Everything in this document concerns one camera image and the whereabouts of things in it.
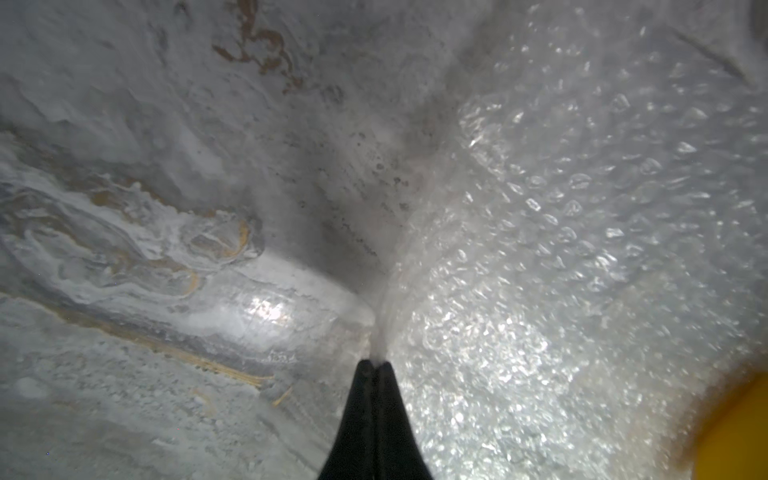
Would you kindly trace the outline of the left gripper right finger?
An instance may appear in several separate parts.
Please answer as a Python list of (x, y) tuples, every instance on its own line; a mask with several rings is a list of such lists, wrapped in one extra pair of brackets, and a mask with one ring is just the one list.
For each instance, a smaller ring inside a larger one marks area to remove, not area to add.
[(392, 364), (375, 380), (375, 478), (432, 480), (415, 440)]

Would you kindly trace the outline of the yellow wine glass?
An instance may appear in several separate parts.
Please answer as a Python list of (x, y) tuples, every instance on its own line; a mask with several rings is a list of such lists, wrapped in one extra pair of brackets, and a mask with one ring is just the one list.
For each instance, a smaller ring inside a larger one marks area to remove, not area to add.
[(767, 374), (732, 390), (708, 419), (695, 444), (692, 477), (767, 478)]

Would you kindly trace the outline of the bubble wrap of yellow glass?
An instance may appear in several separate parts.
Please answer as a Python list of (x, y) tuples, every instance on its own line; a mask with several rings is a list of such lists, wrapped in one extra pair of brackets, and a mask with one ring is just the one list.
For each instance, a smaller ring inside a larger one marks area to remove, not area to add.
[(377, 346), (437, 479), (689, 479), (767, 364), (767, 5), (502, 1)]

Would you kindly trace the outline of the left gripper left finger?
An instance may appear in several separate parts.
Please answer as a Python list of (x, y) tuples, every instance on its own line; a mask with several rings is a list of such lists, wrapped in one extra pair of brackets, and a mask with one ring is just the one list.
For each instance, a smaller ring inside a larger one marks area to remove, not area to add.
[(370, 360), (357, 364), (337, 435), (319, 480), (374, 478), (374, 376), (375, 367)]

